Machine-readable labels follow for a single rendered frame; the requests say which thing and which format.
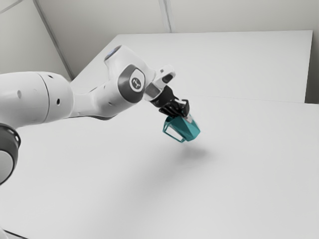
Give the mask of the teal faceted mug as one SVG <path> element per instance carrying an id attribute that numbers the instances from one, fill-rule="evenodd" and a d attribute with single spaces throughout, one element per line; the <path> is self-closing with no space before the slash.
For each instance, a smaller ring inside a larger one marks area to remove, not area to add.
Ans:
<path id="1" fill-rule="evenodd" d="M 176 132 L 181 139 L 176 138 L 171 133 L 169 133 L 168 129 L 171 129 L 172 131 Z M 170 136 L 171 138 L 177 140 L 180 143 L 183 143 L 185 141 L 192 141 L 197 138 L 197 136 L 200 134 L 200 128 L 191 116 L 189 114 L 186 117 L 170 117 L 168 116 L 163 125 L 162 129 L 163 133 Z"/>

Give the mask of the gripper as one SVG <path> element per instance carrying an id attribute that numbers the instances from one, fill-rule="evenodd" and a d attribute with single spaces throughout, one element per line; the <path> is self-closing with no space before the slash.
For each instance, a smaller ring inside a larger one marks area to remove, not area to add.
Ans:
<path id="1" fill-rule="evenodd" d="M 179 111 L 178 98 L 173 94 L 173 90 L 169 86 L 165 86 L 163 91 L 151 100 L 151 103 L 159 109 L 159 111 Z M 192 116 L 190 114 L 189 101 L 181 100 L 181 115 L 188 122 L 192 123 Z"/>

